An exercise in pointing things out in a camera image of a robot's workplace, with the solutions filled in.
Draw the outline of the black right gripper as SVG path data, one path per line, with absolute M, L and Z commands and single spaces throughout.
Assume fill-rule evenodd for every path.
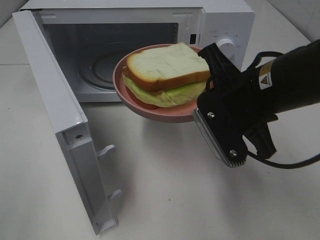
M 262 159 L 270 159 L 276 148 L 273 143 L 269 122 L 276 121 L 277 116 L 264 109 L 256 99 L 256 87 L 252 80 L 255 74 L 241 71 L 225 56 L 216 43 L 212 43 L 198 52 L 210 71 L 208 84 L 204 93 L 198 98 L 206 102 L 219 102 L 230 115 L 233 125 L 255 147 L 256 155 Z

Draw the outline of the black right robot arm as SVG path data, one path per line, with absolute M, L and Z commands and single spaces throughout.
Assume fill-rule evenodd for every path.
M 315 41 L 282 54 L 263 51 L 240 71 L 213 43 L 199 52 L 210 75 L 197 98 L 197 110 L 208 141 L 223 158 L 243 160 L 245 140 L 257 155 L 269 159 L 276 148 L 268 123 L 277 114 L 320 101 L 320 43 Z

